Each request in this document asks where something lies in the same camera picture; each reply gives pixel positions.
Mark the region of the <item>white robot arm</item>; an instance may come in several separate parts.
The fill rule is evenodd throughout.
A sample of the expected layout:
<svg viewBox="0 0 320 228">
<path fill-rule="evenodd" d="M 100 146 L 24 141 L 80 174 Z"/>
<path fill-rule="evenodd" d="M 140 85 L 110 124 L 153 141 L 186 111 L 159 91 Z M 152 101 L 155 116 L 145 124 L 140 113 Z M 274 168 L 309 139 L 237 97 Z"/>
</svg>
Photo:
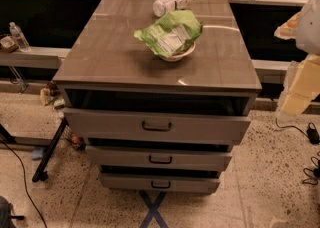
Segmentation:
<svg viewBox="0 0 320 228">
<path fill-rule="evenodd" d="M 308 54 L 320 54 L 320 0 L 309 0 L 302 9 L 279 26 L 274 36 L 294 39 L 296 47 Z"/>
</svg>

